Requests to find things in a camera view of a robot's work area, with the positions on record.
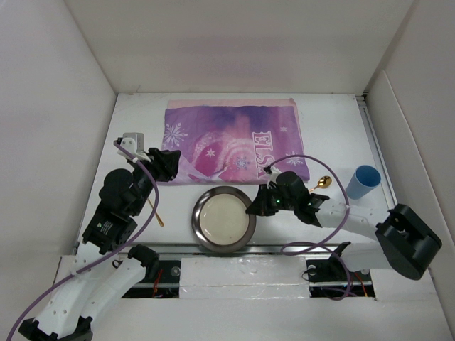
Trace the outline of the steel plate with cream centre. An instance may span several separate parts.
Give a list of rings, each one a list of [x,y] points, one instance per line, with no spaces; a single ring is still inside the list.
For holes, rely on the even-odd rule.
[[[198,243],[247,245],[257,221],[254,215],[245,212],[251,203],[244,192],[232,186],[218,186],[204,192],[191,215],[191,227]]]

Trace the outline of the gold fork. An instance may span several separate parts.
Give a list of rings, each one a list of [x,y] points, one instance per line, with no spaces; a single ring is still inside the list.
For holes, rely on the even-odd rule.
[[[154,206],[153,202],[152,202],[149,198],[147,199],[147,201],[148,201],[148,203],[149,203],[151,209],[154,210],[154,209],[155,209],[155,206]],[[155,215],[154,215],[154,216],[155,216],[155,218],[156,218],[156,220],[157,220],[159,226],[160,226],[160,227],[164,227],[164,221],[161,219],[161,217],[159,216],[159,214],[158,214],[157,211],[155,211]]]

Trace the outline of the purple pink Elsa placemat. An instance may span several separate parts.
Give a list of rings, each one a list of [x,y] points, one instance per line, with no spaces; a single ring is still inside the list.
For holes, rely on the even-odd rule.
[[[292,98],[171,100],[162,147],[181,152],[179,185],[265,183],[264,168],[273,161],[280,171],[310,179]]]

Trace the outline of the gold spoon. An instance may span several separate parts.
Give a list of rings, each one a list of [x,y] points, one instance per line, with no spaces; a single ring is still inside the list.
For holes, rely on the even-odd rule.
[[[318,180],[317,184],[314,187],[309,189],[309,192],[311,193],[318,189],[328,188],[331,185],[332,181],[333,180],[332,180],[331,176],[325,175]]]

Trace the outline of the blue plastic cup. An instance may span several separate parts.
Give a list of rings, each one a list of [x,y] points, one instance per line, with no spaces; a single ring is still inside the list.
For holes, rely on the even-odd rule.
[[[347,196],[359,200],[379,186],[380,182],[381,175],[376,168],[368,165],[359,166],[346,187]]]

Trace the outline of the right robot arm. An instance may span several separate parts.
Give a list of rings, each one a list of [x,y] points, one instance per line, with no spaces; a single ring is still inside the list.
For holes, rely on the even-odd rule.
[[[338,256],[329,261],[328,270],[338,280],[354,271],[393,269],[417,281],[441,249],[440,238],[406,205],[388,211],[348,205],[310,192],[293,171],[268,167],[266,172],[269,180],[259,186],[247,214],[269,217],[288,210],[304,224],[369,239],[368,243],[343,242],[337,248]]]

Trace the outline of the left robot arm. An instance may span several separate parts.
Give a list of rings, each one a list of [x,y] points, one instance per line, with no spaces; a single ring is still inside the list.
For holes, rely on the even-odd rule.
[[[134,217],[140,214],[158,182],[178,174],[180,151],[128,152],[118,148],[132,170],[110,171],[100,189],[100,202],[82,234],[68,275],[43,293],[52,295],[34,318],[21,316],[19,333],[27,340],[91,340],[101,311],[121,298],[135,283],[158,275],[159,255],[144,245],[132,247],[125,262],[106,281],[102,276],[114,256],[141,234]]]

